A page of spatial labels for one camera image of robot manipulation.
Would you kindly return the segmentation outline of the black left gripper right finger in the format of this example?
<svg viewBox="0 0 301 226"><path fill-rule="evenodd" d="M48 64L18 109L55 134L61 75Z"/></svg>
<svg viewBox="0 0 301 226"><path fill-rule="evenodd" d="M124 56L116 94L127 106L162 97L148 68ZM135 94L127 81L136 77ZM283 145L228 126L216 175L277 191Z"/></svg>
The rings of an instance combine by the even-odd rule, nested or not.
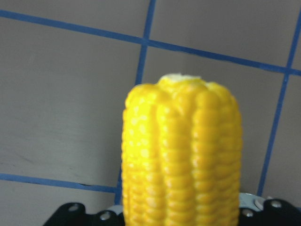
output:
<svg viewBox="0 0 301 226"><path fill-rule="evenodd" d="M239 210L240 226L301 226L301 211L285 200L265 200L261 211Z"/></svg>

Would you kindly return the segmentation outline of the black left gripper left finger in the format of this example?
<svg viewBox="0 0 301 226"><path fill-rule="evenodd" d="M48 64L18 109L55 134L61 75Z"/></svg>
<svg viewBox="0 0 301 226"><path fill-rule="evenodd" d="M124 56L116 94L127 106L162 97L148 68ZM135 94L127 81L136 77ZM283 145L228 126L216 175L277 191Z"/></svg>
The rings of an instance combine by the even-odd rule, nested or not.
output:
<svg viewBox="0 0 301 226"><path fill-rule="evenodd" d="M61 205L44 223L45 226L124 226L123 207L113 205L96 214L86 213L79 202Z"/></svg>

